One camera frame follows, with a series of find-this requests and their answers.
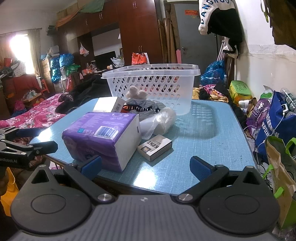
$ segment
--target blue table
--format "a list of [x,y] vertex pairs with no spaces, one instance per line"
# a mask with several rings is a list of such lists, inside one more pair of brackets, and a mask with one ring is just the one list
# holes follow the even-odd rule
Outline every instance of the blue table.
[[[53,140],[59,149],[48,157],[62,165],[72,163],[74,160],[64,145],[62,132],[92,111],[96,102],[97,99],[93,99],[72,111],[42,131],[31,143]],[[255,166],[242,128],[226,103],[192,100],[190,113],[177,116],[175,125],[165,136],[173,141],[173,148],[153,162],[135,151],[123,173],[102,170],[98,175],[127,186],[179,194],[199,182],[189,169],[192,156],[211,165],[223,164],[230,170]]]

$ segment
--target red sign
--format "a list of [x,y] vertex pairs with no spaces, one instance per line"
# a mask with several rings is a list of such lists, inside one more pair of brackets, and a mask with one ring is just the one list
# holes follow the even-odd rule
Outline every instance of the red sign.
[[185,10],[185,15],[198,15],[197,10]]

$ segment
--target pink floral bedspread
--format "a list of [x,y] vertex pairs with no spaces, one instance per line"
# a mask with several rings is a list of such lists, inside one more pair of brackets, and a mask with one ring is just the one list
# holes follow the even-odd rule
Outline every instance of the pink floral bedspread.
[[35,106],[26,113],[8,120],[0,120],[0,128],[20,127],[20,128],[47,128],[65,115],[55,113],[55,109],[61,102],[58,102],[59,96],[56,94]]

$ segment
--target blue plastic bag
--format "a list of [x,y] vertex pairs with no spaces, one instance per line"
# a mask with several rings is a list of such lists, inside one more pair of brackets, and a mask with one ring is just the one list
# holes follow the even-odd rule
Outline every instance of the blue plastic bag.
[[200,77],[201,85],[216,85],[219,82],[223,83],[225,75],[224,60],[219,60],[211,63],[205,73]]
[[296,137],[296,115],[290,115],[287,118],[283,118],[283,109],[281,107],[282,104],[285,104],[285,101],[282,99],[280,92],[275,91],[272,98],[271,106],[262,123],[261,129],[255,141],[255,144],[258,148],[258,153],[261,154],[263,160],[267,162],[268,160],[265,145],[261,145],[261,143],[265,141],[267,136],[270,136],[273,133],[274,136],[282,139],[285,145],[293,137]]
[[51,59],[50,68],[51,69],[59,69],[59,56]]
[[52,70],[52,82],[57,82],[61,80],[62,73],[59,69],[53,69]]
[[74,56],[70,53],[62,54],[59,58],[60,68],[74,64]]

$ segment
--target purple bag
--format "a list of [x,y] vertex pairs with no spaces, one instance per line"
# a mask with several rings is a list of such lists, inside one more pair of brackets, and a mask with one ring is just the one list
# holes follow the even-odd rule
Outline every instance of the purple bag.
[[261,98],[255,105],[251,116],[247,119],[247,126],[250,134],[254,136],[256,129],[257,133],[261,128],[262,122],[265,119],[271,105],[270,99]]

